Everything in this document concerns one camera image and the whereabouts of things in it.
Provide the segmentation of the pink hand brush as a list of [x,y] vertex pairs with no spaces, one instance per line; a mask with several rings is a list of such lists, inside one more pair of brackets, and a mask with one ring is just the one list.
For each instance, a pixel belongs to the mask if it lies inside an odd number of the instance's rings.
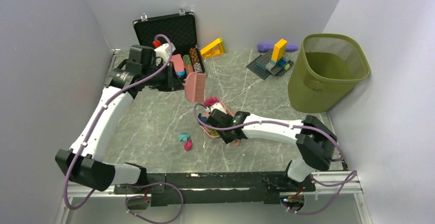
[[192,72],[185,79],[185,98],[191,103],[205,101],[206,77],[204,73]]

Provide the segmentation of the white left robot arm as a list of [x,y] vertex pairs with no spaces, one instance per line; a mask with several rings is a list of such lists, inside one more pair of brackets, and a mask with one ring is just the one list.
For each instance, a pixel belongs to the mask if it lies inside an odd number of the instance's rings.
[[170,59],[176,47],[165,43],[157,48],[133,45],[128,59],[113,68],[103,87],[100,102],[77,140],[68,150],[58,150],[55,161],[65,175],[64,197],[74,182],[92,192],[127,185],[143,192],[149,180],[143,166],[103,162],[108,143],[121,118],[137,94],[146,86],[161,86],[175,75]]

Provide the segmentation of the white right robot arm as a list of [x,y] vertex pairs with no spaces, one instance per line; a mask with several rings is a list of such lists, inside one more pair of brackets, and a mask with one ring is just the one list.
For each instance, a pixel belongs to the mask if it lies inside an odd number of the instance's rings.
[[297,190],[312,172],[329,170],[337,142],[332,131],[312,115],[303,120],[281,120],[243,111],[230,115],[214,109],[206,125],[216,130],[225,143],[261,138],[295,144],[301,158],[288,164],[283,177],[283,185],[289,191]]

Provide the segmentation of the pink dustpan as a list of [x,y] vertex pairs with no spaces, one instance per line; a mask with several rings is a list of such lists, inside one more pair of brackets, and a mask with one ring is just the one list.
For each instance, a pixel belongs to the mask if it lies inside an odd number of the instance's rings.
[[204,112],[197,114],[199,124],[206,134],[211,138],[220,138],[226,144],[239,146],[240,139],[236,138],[229,130],[216,130],[210,127],[226,128],[234,126],[234,114],[222,101],[212,101],[212,98],[206,100],[204,105],[207,106]]

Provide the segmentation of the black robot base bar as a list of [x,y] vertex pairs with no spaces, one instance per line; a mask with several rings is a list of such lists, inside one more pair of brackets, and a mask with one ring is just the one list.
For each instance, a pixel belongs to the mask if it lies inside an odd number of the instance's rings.
[[310,182],[292,182],[284,172],[220,172],[220,173],[149,173],[149,188],[134,190],[116,186],[115,195],[143,195],[151,198],[151,206],[181,203],[262,202],[279,204],[281,196],[312,190]]

